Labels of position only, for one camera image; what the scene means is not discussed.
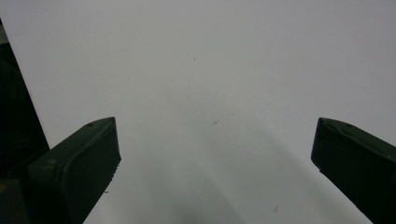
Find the white surface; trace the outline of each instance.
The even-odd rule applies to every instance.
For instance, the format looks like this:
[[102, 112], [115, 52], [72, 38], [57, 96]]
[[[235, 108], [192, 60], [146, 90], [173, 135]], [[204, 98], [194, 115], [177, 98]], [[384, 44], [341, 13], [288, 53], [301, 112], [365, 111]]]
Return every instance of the white surface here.
[[89, 223], [370, 223], [310, 161], [318, 117], [396, 144], [396, 2], [1, 0], [51, 147], [115, 116]]

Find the white backdrop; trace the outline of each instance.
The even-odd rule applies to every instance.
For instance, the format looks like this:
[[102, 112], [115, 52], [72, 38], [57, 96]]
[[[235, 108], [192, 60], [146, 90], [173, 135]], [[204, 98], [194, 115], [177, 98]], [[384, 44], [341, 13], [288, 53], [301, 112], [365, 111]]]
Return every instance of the white backdrop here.
[[370, 223], [310, 160], [319, 117], [396, 144], [392, 0], [0, 0], [51, 147], [114, 116], [86, 220]]

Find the white floor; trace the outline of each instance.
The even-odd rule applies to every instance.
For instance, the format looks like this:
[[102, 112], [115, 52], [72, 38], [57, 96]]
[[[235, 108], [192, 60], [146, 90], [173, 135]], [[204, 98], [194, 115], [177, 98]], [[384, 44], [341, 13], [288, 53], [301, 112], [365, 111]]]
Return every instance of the white floor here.
[[115, 116], [85, 223], [370, 223], [310, 160], [319, 117], [396, 145], [396, 2], [8, 1], [51, 147]]

